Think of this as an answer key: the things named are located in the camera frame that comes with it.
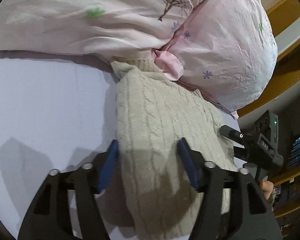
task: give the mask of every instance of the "pillowcase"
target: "pillowcase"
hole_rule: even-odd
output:
[[[278,55],[260,0],[205,0],[162,50],[183,65],[183,86],[229,112],[261,95]]]
[[[201,1],[3,0],[0,50],[148,57]]]
[[[206,160],[236,171],[230,157],[233,143],[219,133],[225,121],[198,90],[190,92],[165,79],[154,62],[120,61],[112,62],[121,79],[117,134],[127,207],[137,235],[140,240],[189,235],[202,194],[191,188],[176,144],[185,137]],[[222,213],[229,203],[230,191],[224,190]]]

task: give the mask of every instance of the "human hand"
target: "human hand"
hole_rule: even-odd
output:
[[[259,183],[259,187],[263,191],[263,195],[265,196],[266,200],[268,200],[273,191],[273,183],[271,181],[261,181]]]

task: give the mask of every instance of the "white bed sheet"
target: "white bed sheet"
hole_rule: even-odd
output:
[[[0,52],[0,219],[15,238],[49,170],[74,170],[116,138],[117,82],[95,56]],[[81,237],[69,198],[74,235]],[[119,166],[98,205],[111,239],[137,239]]]

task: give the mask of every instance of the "blue flower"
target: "blue flower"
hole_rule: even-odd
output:
[[[189,38],[190,38],[190,33],[189,33],[189,32],[185,32],[185,33],[183,34],[183,37],[184,37],[185,39],[189,39]]]
[[[203,79],[210,79],[212,77],[212,71],[207,70],[206,72],[203,73],[204,78]]]
[[[175,32],[179,27],[180,27],[179,21],[174,22],[174,23],[173,23],[173,27],[171,27],[171,30],[172,30],[173,32]]]

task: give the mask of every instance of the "beige cable knit sweater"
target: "beige cable knit sweater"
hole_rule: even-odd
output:
[[[149,60],[117,59],[118,140],[127,206],[140,240],[189,235],[202,194],[190,186],[176,154],[178,139],[219,167],[237,170],[233,144],[219,134],[225,124],[218,109],[199,91],[165,79]],[[223,193],[222,213],[229,208]]]

